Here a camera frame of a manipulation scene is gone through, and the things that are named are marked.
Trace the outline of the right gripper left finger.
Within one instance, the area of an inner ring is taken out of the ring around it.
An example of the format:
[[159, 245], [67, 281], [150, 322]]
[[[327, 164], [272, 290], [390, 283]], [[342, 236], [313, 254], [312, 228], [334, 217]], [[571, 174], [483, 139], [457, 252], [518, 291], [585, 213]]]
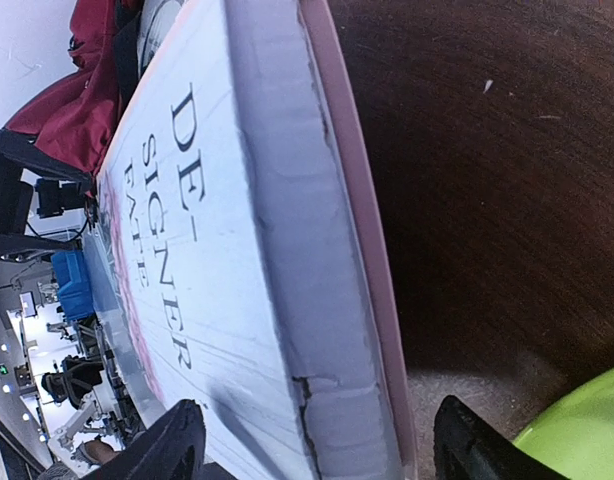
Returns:
[[180, 400], [126, 450], [94, 471], [95, 479], [201, 479], [206, 448], [202, 410]]

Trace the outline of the Designer Fate flower book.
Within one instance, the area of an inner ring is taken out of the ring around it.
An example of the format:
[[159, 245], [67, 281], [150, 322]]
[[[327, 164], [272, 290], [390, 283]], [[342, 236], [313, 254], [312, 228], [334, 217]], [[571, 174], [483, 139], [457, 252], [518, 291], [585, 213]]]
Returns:
[[98, 177], [95, 298], [143, 421], [234, 479], [413, 479], [380, 213], [325, 1], [187, 1]]

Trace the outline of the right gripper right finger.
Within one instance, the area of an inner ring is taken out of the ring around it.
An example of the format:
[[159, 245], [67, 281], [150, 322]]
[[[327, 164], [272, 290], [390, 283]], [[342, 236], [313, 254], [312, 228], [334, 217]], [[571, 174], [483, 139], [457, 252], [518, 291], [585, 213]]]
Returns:
[[512, 442], [454, 395], [441, 402], [433, 431], [438, 479], [565, 477], [527, 451], [527, 439], [532, 436], [530, 427]]

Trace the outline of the red backpack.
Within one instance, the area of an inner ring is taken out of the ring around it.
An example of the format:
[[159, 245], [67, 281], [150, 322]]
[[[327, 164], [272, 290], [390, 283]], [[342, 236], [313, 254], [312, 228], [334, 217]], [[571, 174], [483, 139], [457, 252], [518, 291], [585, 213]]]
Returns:
[[78, 1], [70, 22], [75, 72], [39, 93], [3, 129], [34, 136], [43, 153], [90, 173], [94, 183], [140, 80], [143, 3]]

